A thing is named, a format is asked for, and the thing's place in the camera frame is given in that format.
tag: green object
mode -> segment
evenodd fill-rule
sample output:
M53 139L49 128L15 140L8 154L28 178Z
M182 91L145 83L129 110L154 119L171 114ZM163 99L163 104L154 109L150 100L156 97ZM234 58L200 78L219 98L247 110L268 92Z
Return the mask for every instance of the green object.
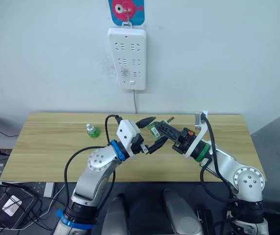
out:
M91 124L87 124L87 132L91 138L98 138L100 136L99 128Z
M209 151L210 145L207 143L203 150L201 151L201 153L199 154L199 156L195 159L197 162L201 161L204 156L206 155L206 153Z
M156 129L154 122L152 122L151 124L146 126L149 131L152 133L152 135L154 136L154 138L156 140L158 140L159 138L161 138L163 135Z

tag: wooden tabletop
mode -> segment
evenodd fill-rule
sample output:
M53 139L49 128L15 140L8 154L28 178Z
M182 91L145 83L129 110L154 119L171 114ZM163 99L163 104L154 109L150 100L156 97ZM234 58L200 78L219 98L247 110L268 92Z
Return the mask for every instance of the wooden tabletop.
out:
M67 160L77 150L87 146L105 146L104 120L108 114L82 113L31 113L18 137L15 148L6 164L1 180L29 182L61 182ZM175 119L170 123L182 130L194 130L194 115L146 115L122 114L124 119L138 121L156 116L156 120ZM245 121L241 115L209 115L216 144L237 160L251 165L263 173ZM86 132L86 124L97 126L101 135L92 139ZM109 119L110 139L116 139L117 123ZM152 134L144 128L141 134L145 144L154 142ZM117 181L200 181L200 166L193 159L186 159L175 152L173 142L166 144L152 155L138 154L128 159L116 170ZM87 166L91 151L78 155L70 164L68 180L76 182ZM208 172L207 181L220 181Z

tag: white cable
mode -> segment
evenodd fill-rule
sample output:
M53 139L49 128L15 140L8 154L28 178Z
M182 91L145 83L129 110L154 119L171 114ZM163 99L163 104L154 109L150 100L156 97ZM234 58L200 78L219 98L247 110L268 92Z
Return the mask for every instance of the white cable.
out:
M65 184L64 184L64 185L62 186L62 188L53 196L54 199L55 199L55 198L58 196L58 194L64 189L64 187L65 187ZM50 203L50 205L49 205L47 211L46 211L45 213L43 213L42 215L40 215L39 218L41 218L41 217L43 217L43 216L45 216L46 214L49 213L49 211L50 211L50 209L51 209L51 206L52 206L52 204L53 204L54 199L52 199L52 201L51 201L51 203ZM24 228L22 228L22 229L8 229L8 228L4 228L4 229L5 229L5 230L11 230L11 231L21 231L21 230L25 230L25 229L29 228L29 227L30 227L31 225L33 225L34 223L35 223L35 222L31 222L30 224L28 224L26 227L24 227Z
M132 90L134 92L134 107L135 107L135 113L137 114L138 111L137 111L137 105L136 105L136 91L135 90Z

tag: wall socket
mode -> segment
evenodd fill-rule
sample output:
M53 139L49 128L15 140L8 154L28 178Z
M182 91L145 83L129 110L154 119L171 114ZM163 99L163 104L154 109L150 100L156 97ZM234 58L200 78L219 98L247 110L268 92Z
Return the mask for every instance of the wall socket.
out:
M144 90L146 86L146 32L135 28L110 28L108 38L119 86Z

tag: green bottle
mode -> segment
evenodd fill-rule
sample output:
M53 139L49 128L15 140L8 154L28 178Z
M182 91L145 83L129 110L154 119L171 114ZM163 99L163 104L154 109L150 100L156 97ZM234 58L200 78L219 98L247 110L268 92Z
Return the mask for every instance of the green bottle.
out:
M91 138L98 138L100 136L99 128L91 124L87 124L87 132Z

